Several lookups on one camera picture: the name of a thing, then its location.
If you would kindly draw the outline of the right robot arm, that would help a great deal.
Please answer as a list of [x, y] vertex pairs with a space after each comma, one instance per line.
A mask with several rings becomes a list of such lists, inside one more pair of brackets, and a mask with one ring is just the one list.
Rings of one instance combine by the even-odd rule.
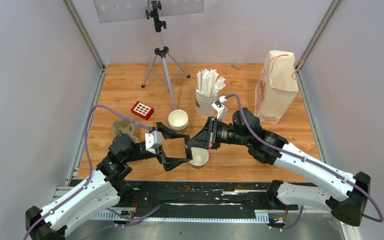
[[229, 124], [208, 117], [203, 129], [186, 144], [213, 150], [221, 144], [245, 146], [257, 161], [287, 169], [314, 184], [305, 186], [273, 180], [265, 195], [270, 208], [278, 209], [283, 204], [309, 206], [329, 211], [347, 225], [361, 225], [371, 177], [361, 171], [356, 174], [342, 171], [306, 154], [286, 138], [263, 129], [247, 108], [237, 110]]

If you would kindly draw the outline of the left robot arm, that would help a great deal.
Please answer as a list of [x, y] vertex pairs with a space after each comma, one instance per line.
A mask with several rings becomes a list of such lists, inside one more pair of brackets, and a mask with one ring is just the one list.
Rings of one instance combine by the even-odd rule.
[[190, 147], [184, 146], [185, 158], [167, 157], [163, 140], [190, 137], [158, 122], [145, 134], [145, 140], [134, 142], [127, 133], [114, 137], [107, 155], [82, 182], [57, 200], [43, 207], [32, 206], [25, 212], [24, 239], [64, 240], [76, 228], [101, 211], [119, 204], [129, 206], [133, 187], [126, 180], [132, 171], [129, 162], [156, 158], [165, 171], [191, 160]]

